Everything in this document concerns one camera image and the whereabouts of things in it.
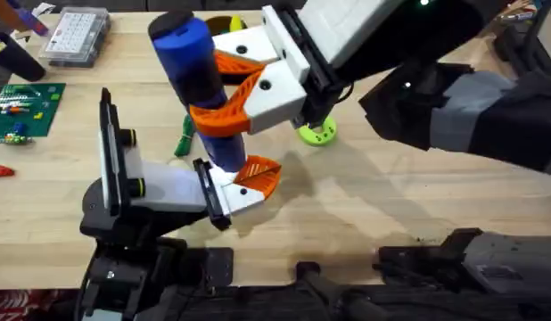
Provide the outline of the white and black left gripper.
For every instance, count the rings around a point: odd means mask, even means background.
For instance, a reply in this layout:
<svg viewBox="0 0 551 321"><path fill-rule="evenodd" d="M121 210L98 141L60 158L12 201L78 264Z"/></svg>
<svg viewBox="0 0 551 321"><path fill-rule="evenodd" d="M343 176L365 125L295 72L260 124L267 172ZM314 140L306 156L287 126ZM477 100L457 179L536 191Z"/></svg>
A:
<svg viewBox="0 0 551 321"><path fill-rule="evenodd" d="M193 170L142 160L136 149L100 153L101 175L86 190L79 232L99 243L145 247L165 234L207 219L216 229L267 197L243 185L277 185L281 165L250 155L237 172L210 169L197 159ZM221 209L212 177L221 183Z"/></svg>

